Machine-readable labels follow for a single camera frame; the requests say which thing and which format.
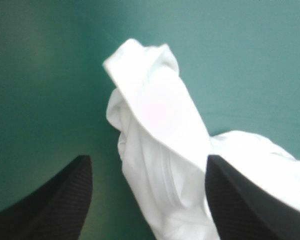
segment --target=teal background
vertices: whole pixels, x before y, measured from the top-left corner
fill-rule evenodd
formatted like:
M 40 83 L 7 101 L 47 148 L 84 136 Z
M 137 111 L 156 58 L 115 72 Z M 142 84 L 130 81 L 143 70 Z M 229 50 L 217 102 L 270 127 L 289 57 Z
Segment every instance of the teal background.
M 102 62 L 130 37 L 170 45 L 210 134 L 259 133 L 300 159 L 300 0 L 0 0 L 0 210 L 89 154 L 80 239 L 154 239 L 105 118 Z

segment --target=white cloth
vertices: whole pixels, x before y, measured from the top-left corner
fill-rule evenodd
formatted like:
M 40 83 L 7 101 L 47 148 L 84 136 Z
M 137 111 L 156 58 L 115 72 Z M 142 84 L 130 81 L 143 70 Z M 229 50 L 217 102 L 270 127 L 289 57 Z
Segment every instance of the white cloth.
M 209 154 L 300 210 L 300 161 L 254 133 L 210 137 L 166 44 L 129 39 L 103 66 L 116 85 L 106 117 L 121 132 L 122 171 L 158 240 L 219 240 L 204 190 Z

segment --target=white towel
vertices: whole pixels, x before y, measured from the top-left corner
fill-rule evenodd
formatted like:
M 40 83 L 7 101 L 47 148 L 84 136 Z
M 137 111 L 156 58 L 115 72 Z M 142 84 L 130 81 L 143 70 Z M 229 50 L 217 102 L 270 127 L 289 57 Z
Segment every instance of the white towel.
M 116 85 L 106 117 L 121 132 L 122 171 L 158 240 L 219 240 L 204 189 L 209 154 L 300 210 L 300 161 L 258 134 L 210 137 L 166 44 L 129 39 L 103 66 Z

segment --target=crumpled white cloth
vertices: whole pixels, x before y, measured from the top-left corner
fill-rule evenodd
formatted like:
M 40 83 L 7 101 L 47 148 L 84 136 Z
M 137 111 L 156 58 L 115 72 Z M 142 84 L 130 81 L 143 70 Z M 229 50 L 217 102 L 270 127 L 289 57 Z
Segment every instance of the crumpled white cloth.
M 158 240 L 220 239 L 204 189 L 209 154 L 300 211 L 300 160 L 258 134 L 209 136 L 168 45 L 129 39 L 103 66 L 116 85 L 106 118 L 121 132 L 122 171 Z

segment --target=textured black material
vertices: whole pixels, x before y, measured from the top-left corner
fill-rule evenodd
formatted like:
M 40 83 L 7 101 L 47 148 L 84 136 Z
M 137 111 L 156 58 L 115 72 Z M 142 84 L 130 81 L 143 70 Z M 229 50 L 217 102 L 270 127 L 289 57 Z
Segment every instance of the textured black material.
M 300 212 L 218 155 L 208 157 L 205 192 L 221 240 L 300 240 Z
M 0 240 L 77 240 L 91 196 L 91 160 L 78 156 L 35 192 L 0 212 Z

